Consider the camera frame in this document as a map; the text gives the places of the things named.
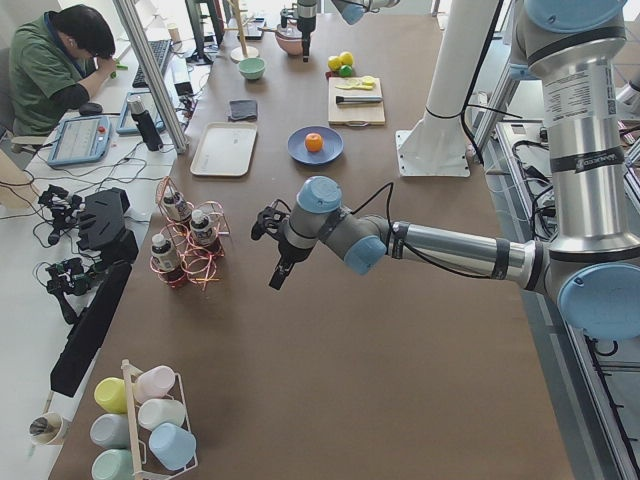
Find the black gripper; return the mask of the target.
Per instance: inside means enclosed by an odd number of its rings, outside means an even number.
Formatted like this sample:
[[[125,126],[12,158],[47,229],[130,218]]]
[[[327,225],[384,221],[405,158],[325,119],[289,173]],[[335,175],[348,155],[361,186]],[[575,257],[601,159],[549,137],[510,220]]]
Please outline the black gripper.
[[[269,281],[269,286],[275,290],[281,289],[294,265],[305,261],[311,253],[310,248],[295,246],[285,236],[278,241],[278,251],[280,259]]]
[[[309,61],[309,53],[310,53],[310,39],[311,33],[316,28],[316,16],[312,15],[311,17],[300,16],[297,20],[298,30],[302,34],[302,61]]]

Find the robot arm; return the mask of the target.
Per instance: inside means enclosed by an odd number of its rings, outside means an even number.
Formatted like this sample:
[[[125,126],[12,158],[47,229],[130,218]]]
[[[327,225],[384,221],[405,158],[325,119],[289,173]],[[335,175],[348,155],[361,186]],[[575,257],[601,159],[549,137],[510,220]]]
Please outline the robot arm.
[[[561,317],[594,339],[639,333],[639,239],[624,205],[611,62],[626,41],[620,1],[520,1],[510,68],[542,84],[556,231],[548,242],[514,243],[362,215],[325,176],[305,181],[292,205],[262,210],[251,236],[268,235],[280,288],[295,264],[325,244],[365,274],[384,256],[420,260],[478,279],[509,280],[548,296]]]
[[[393,8],[399,3],[399,0],[332,1],[343,20],[349,25],[357,23],[365,13],[377,12],[384,8]],[[295,1],[293,9],[297,28],[301,32],[302,60],[307,63],[310,54],[311,34],[316,29],[318,2],[316,0]]]

